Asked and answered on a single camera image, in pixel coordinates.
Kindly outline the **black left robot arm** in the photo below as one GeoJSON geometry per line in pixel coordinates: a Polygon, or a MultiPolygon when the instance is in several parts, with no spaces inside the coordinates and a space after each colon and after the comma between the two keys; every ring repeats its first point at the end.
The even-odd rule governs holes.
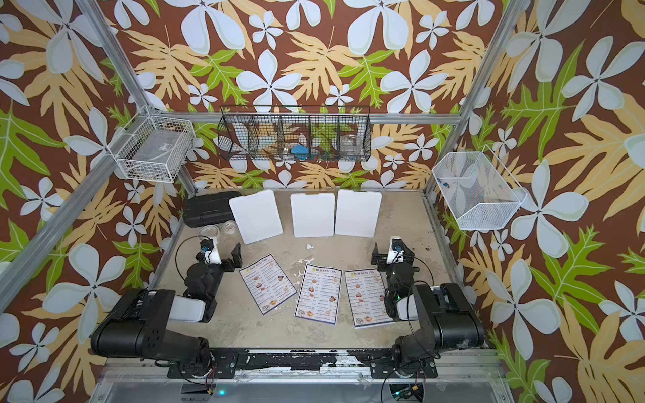
{"type": "Polygon", "coordinates": [[[190,383],[232,379],[239,354],[211,349],[208,340],[171,331],[170,321],[209,322],[218,305],[223,275],[242,266],[241,245],[221,260],[211,238],[201,241],[196,263],[186,273],[186,291],[132,290],[122,296],[91,337],[92,351],[105,358],[149,359],[168,369],[170,379],[190,383]]]}

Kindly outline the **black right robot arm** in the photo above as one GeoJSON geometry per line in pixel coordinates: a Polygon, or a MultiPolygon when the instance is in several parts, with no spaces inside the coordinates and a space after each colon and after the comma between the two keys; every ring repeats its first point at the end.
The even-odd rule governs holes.
{"type": "Polygon", "coordinates": [[[460,286],[435,286],[416,280],[418,267],[414,264],[418,260],[399,238],[391,240],[386,253],[373,249],[371,263],[386,275],[381,297],[386,314],[395,321],[419,325],[409,335],[397,338],[388,356],[371,362],[371,376],[375,379],[417,374],[436,379],[440,354],[479,348],[485,342],[484,327],[460,286]]]}

